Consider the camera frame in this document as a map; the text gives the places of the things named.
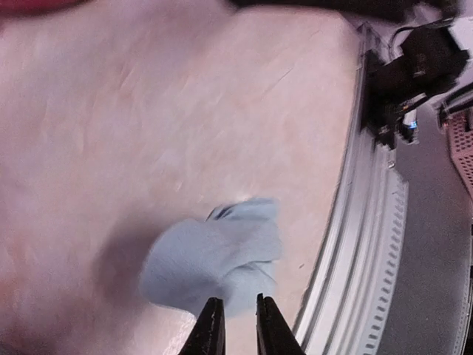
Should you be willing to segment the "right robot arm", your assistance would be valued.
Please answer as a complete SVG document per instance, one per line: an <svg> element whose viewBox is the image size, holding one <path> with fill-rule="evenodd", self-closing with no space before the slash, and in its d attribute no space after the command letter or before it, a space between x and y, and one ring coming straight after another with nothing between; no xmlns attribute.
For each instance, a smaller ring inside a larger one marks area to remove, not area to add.
<svg viewBox="0 0 473 355"><path fill-rule="evenodd" d="M406 123L404 119L430 99L454 88L471 59L451 31L460 15L460 2L428 3L440 8L440 19L396 30L387 46L389 62L368 52L363 125L388 149L396 148L398 135L407 143L415 141L417 121Z"/></svg>

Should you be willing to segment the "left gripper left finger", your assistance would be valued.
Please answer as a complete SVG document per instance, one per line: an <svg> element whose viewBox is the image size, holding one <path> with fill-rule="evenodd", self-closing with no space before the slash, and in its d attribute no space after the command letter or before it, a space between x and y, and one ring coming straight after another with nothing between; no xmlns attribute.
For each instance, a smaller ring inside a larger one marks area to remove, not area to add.
<svg viewBox="0 0 473 355"><path fill-rule="evenodd" d="M219 298L208 299L184 344L184 355L193 354L225 354L225 313Z"/></svg>

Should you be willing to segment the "small blue cleaning cloth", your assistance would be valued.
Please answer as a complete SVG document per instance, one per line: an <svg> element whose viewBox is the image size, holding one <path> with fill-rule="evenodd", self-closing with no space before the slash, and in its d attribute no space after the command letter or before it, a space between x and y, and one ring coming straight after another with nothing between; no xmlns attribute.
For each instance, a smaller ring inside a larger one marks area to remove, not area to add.
<svg viewBox="0 0 473 355"><path fill-rule="evenodd" d="M155 305L198 316L211 297L234 317L273 295L282 255L276 201L254 198L215 208L163 232L140 273L141 294Z"/></svg>

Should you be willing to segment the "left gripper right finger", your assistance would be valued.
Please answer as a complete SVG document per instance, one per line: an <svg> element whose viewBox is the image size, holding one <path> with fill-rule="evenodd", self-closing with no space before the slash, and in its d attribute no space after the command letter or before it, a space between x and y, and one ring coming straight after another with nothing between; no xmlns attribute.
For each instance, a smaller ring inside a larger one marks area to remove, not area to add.
<svg viewBox="0 0 473 355"><path fill-rule="evenodd" d="M258 354L304 355L274 299L263 294L256 300L256 334Z"/></svg>

